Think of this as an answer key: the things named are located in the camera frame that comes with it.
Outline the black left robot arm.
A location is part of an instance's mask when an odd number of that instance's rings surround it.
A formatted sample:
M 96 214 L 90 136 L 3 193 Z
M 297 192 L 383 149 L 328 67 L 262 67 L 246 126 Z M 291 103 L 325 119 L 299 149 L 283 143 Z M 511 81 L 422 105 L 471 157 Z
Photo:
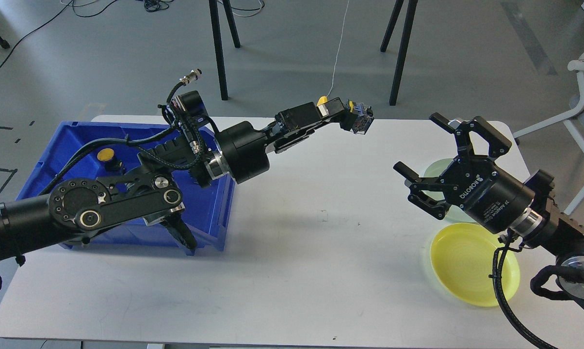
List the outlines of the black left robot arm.
M 226 175 L 243 183 L 269 170 L 269 153 L 281 153 L 334 122 L 356 132 L 357 118 L 367 115 L 356 102 L 323 96 L 277 113 L 261 130 L 248 121 L 219 130 L 198 92 L 177 94 L 201 74 L 194 69 L 180 78 L 159 105 L 168 123 L 164 131 L 145 139 L 88 142 L 38 196 L 0 203 L 0 261 L 14 258 L 24 265 L 28 252 L 67 241 L 88 243 L 141 217 L 163 225 L 179 244 L 194 250 L 197 241 L 181 218 L 183 194 L 173 172 L 188 172 L 203 188 Z M 86 155 L 107 145 L 137 148 L 140 165 L 119 176 L 64 180 Z

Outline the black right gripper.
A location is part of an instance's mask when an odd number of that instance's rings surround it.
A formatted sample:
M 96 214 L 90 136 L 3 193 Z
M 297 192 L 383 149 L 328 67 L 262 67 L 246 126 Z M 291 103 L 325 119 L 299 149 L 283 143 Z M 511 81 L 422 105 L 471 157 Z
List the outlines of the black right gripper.
M 535 196 L 533 190 L 494 163 L 509 152 L 512 142 L 481 116 L 470 121 L 449 121 L 435 112 L 429 120 L 454 135 L 457 155 L 440 179 L 420 177 L 403 162 L 397 162 L 393 168 L 406 180 L 408 201 L 438 220 L 445 218 L 452 204 L 493 234 L 506 230 Z M 474 153 L 472 132 L 488 143 L 487 155 Z M 445 199 L 434 200 L 427 191 L 443 192 Z

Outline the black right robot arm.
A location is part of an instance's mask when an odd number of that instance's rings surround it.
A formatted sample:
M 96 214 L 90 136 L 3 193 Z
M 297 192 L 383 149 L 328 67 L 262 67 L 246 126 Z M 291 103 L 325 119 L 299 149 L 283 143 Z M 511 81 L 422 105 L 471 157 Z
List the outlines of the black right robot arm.
M 485 119 L 449 120 L 435 112 L 430 121 L 454 135 L 457 155 L 435 177 L 421 177 L 404 163 L 396 163 L 393 168 L 405 177 L 410 190 L 408 201 L 438 220 L 451 207 L 459 207 L 492 234 L 500 234 L 501 246 L 492 257 L 489 276 L 496 300 L 525 340 L 550 349 L 509 307 L 503 293 L 503 262 L 517 238 L 522 239 L 520 249 L 544 248 L 555 263 L 531 279 L 532 292 L 552 301 L 573 301 L 584 309 L 584 226 L 559 210 L 551 174 L 538 170 L 522 182 L 496 165 L 512 142 Z

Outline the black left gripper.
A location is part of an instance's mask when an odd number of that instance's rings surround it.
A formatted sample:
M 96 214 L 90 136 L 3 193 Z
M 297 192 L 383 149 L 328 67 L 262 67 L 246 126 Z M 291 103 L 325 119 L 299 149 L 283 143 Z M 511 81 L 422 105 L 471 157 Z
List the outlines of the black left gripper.
M 268 153 L 285 152 L 328 125 L 322 121 L 343 121 L 346 112 L 340 98 L 328 101 L 324 97 L 317 102 L 317 111 L 281 111 L 261 130 L 243 121 L 217 132 L 217 148 L 210 154 L 210 178 L 230 175 L 238 184 L 252 179 L 269 170 Z

